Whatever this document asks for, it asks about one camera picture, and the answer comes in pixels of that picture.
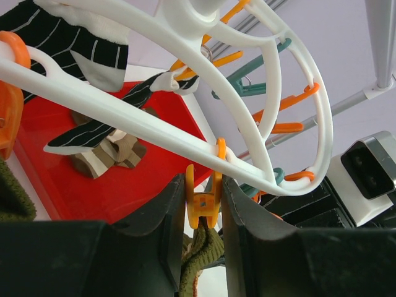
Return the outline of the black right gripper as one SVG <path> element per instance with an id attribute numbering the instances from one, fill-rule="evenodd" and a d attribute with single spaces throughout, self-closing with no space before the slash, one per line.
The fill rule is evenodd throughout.
<path id="1" fill-rule="evenodd" d="M 265 194 L 260 205 L 298 228 L 355 227 L 355 221 L 328 179 L 303 196 Z"/>

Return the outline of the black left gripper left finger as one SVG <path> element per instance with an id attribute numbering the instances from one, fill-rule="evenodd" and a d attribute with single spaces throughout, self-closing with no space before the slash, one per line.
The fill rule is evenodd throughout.
<path id="1" fill-rule="evenodd" d="M 124 217 L 1 224 L 2 296 L 174 296 L 179 290 L 184 176 Z"/>

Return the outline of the olive green striped sock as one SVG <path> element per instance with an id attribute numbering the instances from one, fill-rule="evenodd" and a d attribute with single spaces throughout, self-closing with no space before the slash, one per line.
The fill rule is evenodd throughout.
<path id="1" fill-rule="evenodd" d="M 34 203 L 1 158 L 1 222 L 32 222 L 36 216 Z"/>

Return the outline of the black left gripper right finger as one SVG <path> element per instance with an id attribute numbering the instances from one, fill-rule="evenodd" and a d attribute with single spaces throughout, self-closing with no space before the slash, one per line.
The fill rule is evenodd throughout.
<path id="1" fill-rule="evenodd" d="M 222 181 L 229 296 L 394 296 L 395 231 L 297 228 Z"/>

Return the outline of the orange clothes peg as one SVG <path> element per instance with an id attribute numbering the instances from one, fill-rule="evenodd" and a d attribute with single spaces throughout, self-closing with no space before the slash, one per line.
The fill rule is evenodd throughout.
<path id="1" fill-rule="evenodd" d="M 199 226 L 199 218 L 205 217 L 207 226 L 215 228 L 222 198 L 222 177 L 218 171 L 212 171 L 212 185 L 209 192 L 194 192 L 194 165 L 186 168 L 185 194 L 189 225 L 193 229 Z"/>

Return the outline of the black white striped sock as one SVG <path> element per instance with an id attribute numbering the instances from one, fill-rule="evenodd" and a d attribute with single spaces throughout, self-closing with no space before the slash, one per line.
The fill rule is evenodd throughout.
<path id="1" fill-rule="evenodd" d="M 83 9 L 52 1 L 19 1 L 1 15 L 1 30 L 16 33 L 27 46 L 53 58 L 69 75 L 88 81 L 106 92 L 122 89 L 129 53 L 129 28 Z M 142 108 L 157 91 L 188 95 L 195 92 L 199 76 L 176 80 L 182 73 L 161 72 L 133 86 L 122 101 Z M 57 136 L 46 152 L 73 155 L 96 148 L 116 128 L 97 120 Z"/>

